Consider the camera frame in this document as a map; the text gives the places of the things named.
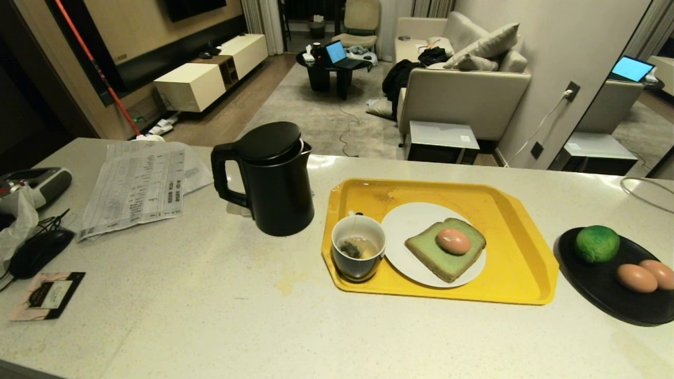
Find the laptop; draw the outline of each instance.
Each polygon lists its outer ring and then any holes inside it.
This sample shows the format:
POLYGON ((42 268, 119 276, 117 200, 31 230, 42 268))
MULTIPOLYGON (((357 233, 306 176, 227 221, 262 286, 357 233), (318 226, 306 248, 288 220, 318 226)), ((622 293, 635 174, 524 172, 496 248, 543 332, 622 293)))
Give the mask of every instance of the laptop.
POLYGON ((328 51, 332 65, 335 67, 352 69, 363 62, 358 59, 347 58, 344 46, 342 46, 342 41, 340 40, 326 45, 326 50, 328 51))
POLYGON ((655 66, 650 63, 625 56, 613 66, 609 79, 641 82, 653 67, 655 66))

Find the toast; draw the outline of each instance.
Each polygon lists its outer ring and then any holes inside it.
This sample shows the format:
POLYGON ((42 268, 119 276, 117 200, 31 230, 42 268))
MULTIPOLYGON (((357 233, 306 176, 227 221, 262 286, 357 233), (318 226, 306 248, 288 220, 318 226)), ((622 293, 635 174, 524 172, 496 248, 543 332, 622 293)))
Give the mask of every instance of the toast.
POLYGON ((472 225, 458 218, 447 218, 441 223, 435 223, 414 237, 405 241, 408 248, 433 274, 447 283, 456 280, 482 254, 487 240, 472 225), (457 256, 446 252, 440 247, 435 238, 443 229, 454 228, 462 231, 470 240, 470 250, 465 255, 457 256))

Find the trash can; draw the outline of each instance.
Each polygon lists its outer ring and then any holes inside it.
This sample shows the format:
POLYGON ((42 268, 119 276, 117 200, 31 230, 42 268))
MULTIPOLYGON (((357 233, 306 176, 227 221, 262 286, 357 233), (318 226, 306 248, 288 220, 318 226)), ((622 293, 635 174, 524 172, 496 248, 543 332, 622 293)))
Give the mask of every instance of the trash can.
POLYGON ((323 39, 326 37, 326 22, 309 22, 309 31, 314 39, 323 39))

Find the brown egg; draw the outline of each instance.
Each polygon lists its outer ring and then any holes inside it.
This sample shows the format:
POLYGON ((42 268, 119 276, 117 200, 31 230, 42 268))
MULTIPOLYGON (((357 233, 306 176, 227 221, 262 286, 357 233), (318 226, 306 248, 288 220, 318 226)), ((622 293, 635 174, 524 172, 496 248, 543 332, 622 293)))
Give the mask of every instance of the brown egg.
POLYGON ((458 256, 462 256, 470 250, 468 236, 458 229, 442 229, 438 232, 436 240, 444 250, 458 256))
POLYGON ((634 292, 650 293, 658 289, 655 276, 641 266, 621 264, 617 275, 620 283, 634 292))
POLYGON ((674 271, 664 263, 647 259, 639 263, 639 266, 650 271, 655 276, 659 289, 674 289, 674 271))

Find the laptop screen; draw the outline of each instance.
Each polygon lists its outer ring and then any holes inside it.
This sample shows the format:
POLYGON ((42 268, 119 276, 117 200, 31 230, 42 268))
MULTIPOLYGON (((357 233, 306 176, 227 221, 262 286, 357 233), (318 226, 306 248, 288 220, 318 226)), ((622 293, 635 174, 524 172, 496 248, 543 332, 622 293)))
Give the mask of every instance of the laptop screen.
POLYGON ((618 63, 615 64, 611 73, 620 75, 623 78, 640 82, 641 79, 653 69, 653 65, 637 61, 630 57, 622 57, 618 63))
POLYGON ((346 53, 344 52, 344 46, 342 46, 342 41, 336 41, 334 43, 326 46, 328 50, 328 55, 332 63, 337 63, 342 59, 346 58, 346 53))

